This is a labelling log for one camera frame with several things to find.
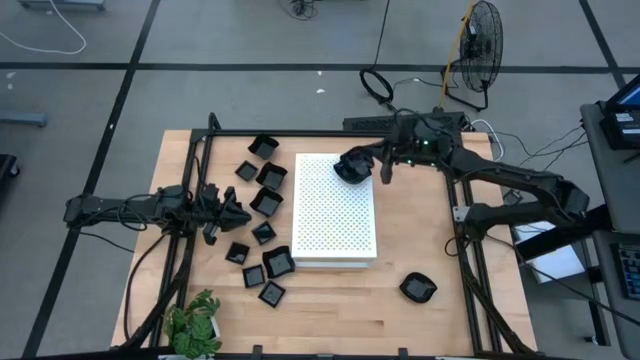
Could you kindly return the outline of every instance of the white pegboard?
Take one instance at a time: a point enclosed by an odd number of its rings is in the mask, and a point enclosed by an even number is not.
[[[347,184],[338,154],[297,154],[292,256],[297,261],[376,258],[373,180]]]

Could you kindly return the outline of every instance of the fan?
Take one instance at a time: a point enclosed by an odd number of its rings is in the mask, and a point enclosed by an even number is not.
[[[498,9],[484,0],[478,1],[471,11],[460,38],[460,59],[452,62],[452,69],[459,69],[465,85],[477,92],[484,92],[484,106],[480,107],[449,93],[446,95],[462,104],[481,111],[489,106],[487,90],[496,80],[502,62],[502,21]]]

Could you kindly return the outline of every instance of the computer screen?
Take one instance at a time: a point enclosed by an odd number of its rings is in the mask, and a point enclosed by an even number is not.
[[[620,105],[640,105],[640,84],[631,89],[628,93],[618,100]]]
[[[612,109],[624,106],[630,109],[640,109],[640,75],[636,76],[627,85],[607,101]]]

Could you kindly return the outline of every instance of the wooden table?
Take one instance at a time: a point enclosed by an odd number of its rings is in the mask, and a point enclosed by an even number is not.
[[[189,136],[190,131],[165,132],[152,192],[159,186],[180,183]],[[467,148],[491,157],[486,134],[463,134],[463,139]],[[285,275],[276,281],[287,293],[277,309],[273,309],[257,298],[261,287],[245,289],[241,267],[224,259],[231,241],[251,247],[245,267],[261,263],[263,251],[290,245],[296,153],[343,153],[354,145],[375,140],[278,138],[280,147],[270,161],[288,169],[289,175],[279,190],[284,202],[269,219],[278,236],[260,247],[250,230],[263,222],[264,217],[248,206],[260,185],[243,181],[234,171],[244,160],[258,167],[265,161],[247,150],[253,138],[214,138],[206,181],[215,183],[221,193],[227,186],[235,186],[239,200],[253,216],[247,226],[219,233],[215,246],[207,246],[200,233],[196,242],[187,302],[206,288],[213,289],[214,296],[220,298],[222,307],[216,318],[222,333],[221,352],[250,353],[253,345],[261,344],[265,353],[392,355],[398,353],[398,348],[406,347],[413,355],[473,354],[458,260],[446,256],[443,249],[453,236],[445,178],[433,168],[396,166],[391,184],[382,185],[378,175],[380,164],[376,165],[373,178],[378,259],[370,269],[299,270]],[[196,184],[193,173],[192,186]],[[476,202],[499,205],[502,201],[496,185],[475,181],[472,189]],[[509,239],[506,227],[494,228],[490,234]],[[158,236],[156,227],[140,234],[132,264]],[[136,274],[130,331],[142,322],[157,300],[168,243],[168,239],[164,240]],[[535,349],[513,251],[490,241],[483,242],[483,247],[496,307],[523,342]],[[411,302],[398,289],[404,277],[413,271],[426,274],[438,286],[427,304]],[[490,350],[485,315],[482,311],[478,314],[483,347]],[[121,308],[114,345],[124,341],[122,319]]]

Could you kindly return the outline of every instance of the potted plant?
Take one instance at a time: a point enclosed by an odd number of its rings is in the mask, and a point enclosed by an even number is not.
[[[220,300],[211,298],[212,290],[199,293],[186,309],[171,305],[164,315],[164,332],[176,354],[195,359],[202,355],[209,358],[222,343],[214,315]]]

